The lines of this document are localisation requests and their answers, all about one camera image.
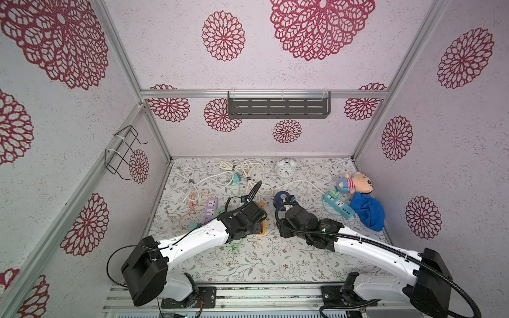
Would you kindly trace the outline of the navy blue meat grinder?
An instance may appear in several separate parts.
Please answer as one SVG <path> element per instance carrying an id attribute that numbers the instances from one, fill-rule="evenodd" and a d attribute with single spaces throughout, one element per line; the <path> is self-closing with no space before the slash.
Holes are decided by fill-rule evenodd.
<path id="1" fill-rule="evenodd" d="M 279 191 L 273 198 L 273 205 L 275 208 L 280 207 L 282 204 L 291 203 L 297 204 L 296 199 L 293 195 L 290 195 L 286 191 Z"/>

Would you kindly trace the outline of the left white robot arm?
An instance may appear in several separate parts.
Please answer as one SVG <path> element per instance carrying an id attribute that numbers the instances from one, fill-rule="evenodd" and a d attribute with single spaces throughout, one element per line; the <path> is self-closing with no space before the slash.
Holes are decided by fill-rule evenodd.
<path id="1" fill-rule="evenodd" d="M 121 267 L 133 305 L 141 307 L 164 298 L 182 307 L 192 306 L 198 299 L 199 287 L 190 274 L 174 268 L 208 249 L 253 234 L 266 217 L 266 211 L 252 201 L 234 211 L 225 211 L 184 235 L 160 241 L 152 236 L 143 238 Z"/>

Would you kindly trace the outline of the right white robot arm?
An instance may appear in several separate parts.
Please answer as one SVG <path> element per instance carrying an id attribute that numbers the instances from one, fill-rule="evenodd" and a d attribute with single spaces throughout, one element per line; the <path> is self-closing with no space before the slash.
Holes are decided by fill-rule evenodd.
<path id="1" fill-rule="evenodd" d="M 383 300 L 409 303 L 430 317 L 458 317 L 459 314 L 449 308 L 452 292 L 466 301 L 473 317 L 482 315 L 472 297 L 453 281 L 440 254 L 432 249 L 418 253 L 387 245 L 340 222 L 318 219 L 292 202 L 280 204 L 274 217 L 285 239 L 299 237 L 317 249 L 360 258 L 392 274 L 388 282 L 373 282 L 370 278 L 361 278 L 357 272 L 348 274 L 340 289 L 330 294 L 320 307 L 322 317 L 327 310 L 364 310 Z"/>

